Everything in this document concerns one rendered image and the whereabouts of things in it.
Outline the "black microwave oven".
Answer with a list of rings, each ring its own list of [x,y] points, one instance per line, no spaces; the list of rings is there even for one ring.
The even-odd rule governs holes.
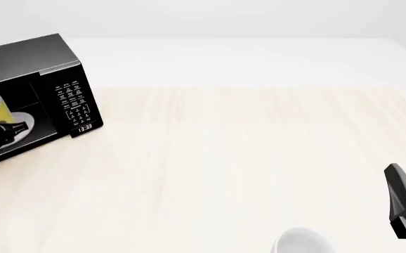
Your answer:
[[[0,149],[0,162],[103,125],[81,61],[58,34],[0,46],[0,96],[12,115],[34,118],[24,139]]]

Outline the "white round turntable plate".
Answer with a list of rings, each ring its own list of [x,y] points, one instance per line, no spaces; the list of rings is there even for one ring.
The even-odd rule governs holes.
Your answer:
[[[0,147],[0,149],[4,149],[7,148],[19,141],[21,141],[22,139],[24,139],[34,128],[34,118],[33,116],[31,116],[29,113],[25,113],[25,112],[14,112],[13,113],[13,118],[15,120],[15,123],[18,122],[26,122],[26,124],[28,125],[29,129],[25,130],[23,132],[21,132],[20,134],[18,134],[14,139],[4,139],[4,144]]]

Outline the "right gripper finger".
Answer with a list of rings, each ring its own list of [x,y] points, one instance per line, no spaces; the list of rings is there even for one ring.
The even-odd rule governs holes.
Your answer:
[[[406,216],[406,173],[398,164],[384,170],[390,199],[389,218]]]

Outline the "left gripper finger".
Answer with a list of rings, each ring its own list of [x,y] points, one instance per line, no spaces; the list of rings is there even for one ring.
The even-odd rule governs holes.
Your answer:
[[[1,137],[5,139],[14,139],[21,132],[28,130],[29,127],[26,122],[18,122],[14,124],[1,123]]]

